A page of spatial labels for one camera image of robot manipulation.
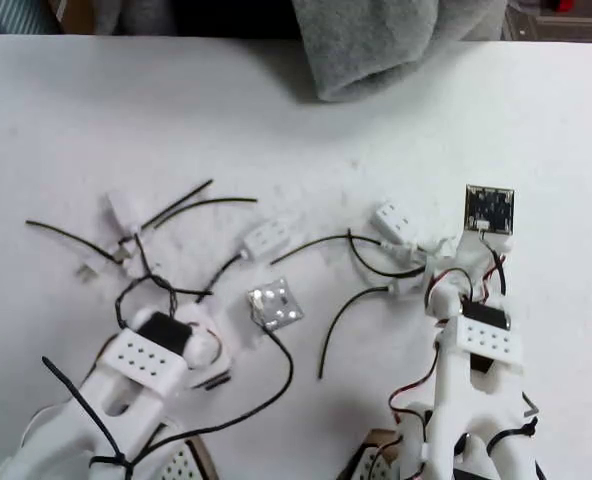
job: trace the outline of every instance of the black circuit board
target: black circuit board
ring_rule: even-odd
[[[467,185],[466,192],[465,230],[513,233],[514,190]]]

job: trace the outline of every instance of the perforated plastic piece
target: perforated plastic piece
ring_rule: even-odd
[[[179,450],[156,476],[156,480],[203,480],[203,478],[191,449],[185,443],[180,445]]]
[[[99,363],[166,397],[187,373],[183,357],[125,329],[107,348]]]
[[[514,332],[466,317],[458,318],[456,343],[465,351],[510,365],[523,364],[523,347]]]

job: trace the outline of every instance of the black zip tie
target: black zip tie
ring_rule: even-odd
[[[526,435],[528,437],[533,437],[534,434],[536,433],[536,424],[538,423],[538,417],[534,417],[534,419],[529,422],[526,423],[525,425],[523,425],[520,428],[512,428],[509,430],[503,430],[501,432],[498,432],[494,438],[492,438],[489,443],[487,444],[487,455],[491,456],[492,455],[492,450],[494,449],[494,447],[498,444],[498,442],[500,442],[502,439],[506,438],[506,437],[511,437],[514,435]]]

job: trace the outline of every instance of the silver metal plate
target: silver metal plate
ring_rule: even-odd
[[[284,278],[247,292],[247,298],[252,306],[254,320],[272,331],[305,316]]]

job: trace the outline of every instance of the red wire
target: red wire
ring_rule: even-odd
[[[438,349],[439,349],[438,343],[434,344],[434,349],[436,350],[436,354],[434,355],[434,361],[432,362],[432,366],[430,367],[429,372],[427,372],[425,374],[425,376],[420,378],[419,380],[416,380],[415,382],[410,383],[409,385],[405,385],[404,387],[397,388],[389,395],[388,404],[389,404],[390,410],[394,413],[394,418],[396,418],[396,423],[400,422],[400,417],[397,414],[398,413],[409,413],[409,410],[406,408],[394,407],[392,405],[392,402],[401,393],[411,390],[413,388],[419,387],[420,385],[425,383],[427,380],[429,380],[429,377],[431,377],[432,374],[434,373],[434,370],[436,370],[436,364],[438,363]]]

